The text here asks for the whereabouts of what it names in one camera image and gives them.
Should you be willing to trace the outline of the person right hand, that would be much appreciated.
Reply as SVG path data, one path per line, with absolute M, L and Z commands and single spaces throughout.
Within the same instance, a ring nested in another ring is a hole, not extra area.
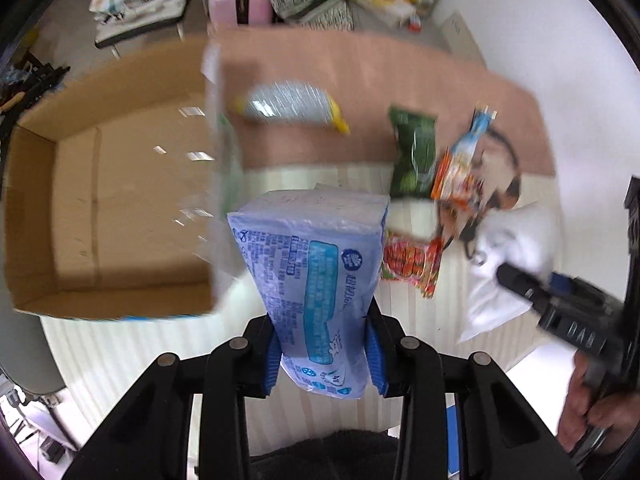
M 588 359 L 576 352 L 574 370 L 570 376 L 563 411 L 556 437 L 566 452 L 570 452 L 587 430 L 587 426 L 606 428 L 599 454 L 616 452 L 639 426 L 639 393 L 613 394 L 596 402 L 585 383 Z

